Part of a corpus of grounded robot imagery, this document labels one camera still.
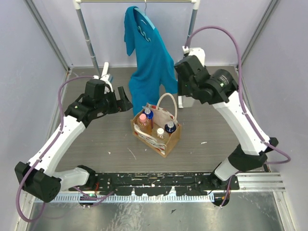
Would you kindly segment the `blue orange pump bottle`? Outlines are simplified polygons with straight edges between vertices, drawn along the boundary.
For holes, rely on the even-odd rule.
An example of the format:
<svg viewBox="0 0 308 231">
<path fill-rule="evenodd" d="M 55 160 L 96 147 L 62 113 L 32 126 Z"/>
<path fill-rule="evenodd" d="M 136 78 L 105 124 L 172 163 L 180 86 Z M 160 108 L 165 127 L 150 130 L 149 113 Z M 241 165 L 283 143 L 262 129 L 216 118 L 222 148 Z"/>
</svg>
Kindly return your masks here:
<svg viewBox="0 0 308 231">
<path fill-rule="evenodd" d="M 142 108 L 144 109 L 143 113 L 150 120 L 151 127 L 153 128 L 154 127 L 154 122 L 153 122 L 154 113 L 153 113 L 153 111 L 151 111 L 151 109 L 149 107 L 146 107 L 146 106 L 143 106 Z"/>
</svg>

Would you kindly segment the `pink cap peach bottle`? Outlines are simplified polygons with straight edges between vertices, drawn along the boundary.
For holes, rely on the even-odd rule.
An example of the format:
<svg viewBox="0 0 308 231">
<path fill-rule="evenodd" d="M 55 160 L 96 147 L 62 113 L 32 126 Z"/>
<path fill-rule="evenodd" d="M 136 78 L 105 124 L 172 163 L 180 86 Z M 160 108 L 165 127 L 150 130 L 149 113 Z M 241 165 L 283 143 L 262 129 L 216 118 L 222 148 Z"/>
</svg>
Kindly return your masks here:
<svg viewBox="0 0 308 231">
<path fill-rule="evenodd" d="M 152 133 L 152 126 L 150 120 L 147 118 L 146 114 L 140 114 L 137 119 L 137 124 L 140 130 L 148 135 Z"/>
</svg>

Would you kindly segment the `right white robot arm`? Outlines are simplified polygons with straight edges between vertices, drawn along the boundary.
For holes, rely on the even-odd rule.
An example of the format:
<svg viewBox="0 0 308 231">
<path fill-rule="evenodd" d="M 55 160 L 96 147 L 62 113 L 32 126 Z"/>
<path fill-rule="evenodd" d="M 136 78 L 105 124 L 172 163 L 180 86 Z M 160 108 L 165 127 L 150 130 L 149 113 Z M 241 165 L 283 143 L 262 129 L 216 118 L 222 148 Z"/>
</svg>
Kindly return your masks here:
<svg viewBox="0 0 308 231">
<path fill-rule="evenodd" d="M 264 136 L 262 141 L 253 129 L 247 116 L 250 112 L 241 106 L 238 84 L 230 72 L 218 69 L 209 74 L 197 56 L 188 55 L 175 65 L 175 70 L 188 89 L 188 95 L 200 103 L 212 105 L 226 120 L 239 145 L 211 173 L 210 182 L 215 189 L 221 190 L 230 177 L 238 172 L 247 172 L 262 167 L 267 161 L 267 153 L 272 151 L 267 144 L 278 145 L 275 137 Z"/>
</svg>

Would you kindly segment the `white bottle grey cap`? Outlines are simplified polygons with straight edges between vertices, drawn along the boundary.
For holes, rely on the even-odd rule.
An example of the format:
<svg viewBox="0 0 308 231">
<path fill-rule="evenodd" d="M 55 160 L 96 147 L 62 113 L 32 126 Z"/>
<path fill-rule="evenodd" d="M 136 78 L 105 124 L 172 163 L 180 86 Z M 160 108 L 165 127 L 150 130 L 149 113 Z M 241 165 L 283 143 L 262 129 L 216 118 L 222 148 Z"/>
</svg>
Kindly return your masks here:
<svg viewBox="0 0 308 231">
<path fill-rule="evenodd" d="M 178 108 L 192 107 L 195 99 L 187 96 L 178 96 Z"/>
</svg>

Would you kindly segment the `blue orange spray bottle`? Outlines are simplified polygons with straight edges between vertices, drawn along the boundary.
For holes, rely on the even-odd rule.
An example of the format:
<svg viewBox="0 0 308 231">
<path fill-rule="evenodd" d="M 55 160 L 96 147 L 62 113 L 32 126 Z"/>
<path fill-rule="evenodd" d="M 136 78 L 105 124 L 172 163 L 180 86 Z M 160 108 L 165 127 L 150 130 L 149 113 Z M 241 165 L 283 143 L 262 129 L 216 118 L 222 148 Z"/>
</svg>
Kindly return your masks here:
<svg viewBox="0 0 308 231">
<path fill-rule="evenodd" d="M 165 124 L 165 131 L 166 133 L 170 136 L 173 132 L 176 131 L 176 125 L 174 124 L 173 121 L 168 121 Z"/>
</svg>

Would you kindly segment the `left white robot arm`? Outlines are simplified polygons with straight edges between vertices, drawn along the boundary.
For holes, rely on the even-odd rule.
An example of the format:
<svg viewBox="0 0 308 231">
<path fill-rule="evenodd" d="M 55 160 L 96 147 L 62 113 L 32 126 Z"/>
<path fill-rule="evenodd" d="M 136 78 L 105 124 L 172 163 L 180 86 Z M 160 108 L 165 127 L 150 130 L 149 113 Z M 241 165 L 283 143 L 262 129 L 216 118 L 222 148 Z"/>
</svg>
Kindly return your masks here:
<svg viewBox="0 0 308 231">
<path fill-rule="evenodd" d="M 85 91 L 66 109 L 61 123 L 44 146 L 28 162 L 19 162 L 15 173 L 22 190 L 49 203 L 60 191 L 81 186 L 90 191 L 97 183 L 96 172 L 84 165 L 72 170 L 56 172 L 56 168 L 74 140 L 98 118 L 125 112 L 133 105 L 123 87 L 118 87 L 120 98 L 107 80 L 92 78 Z"/>
</svg>

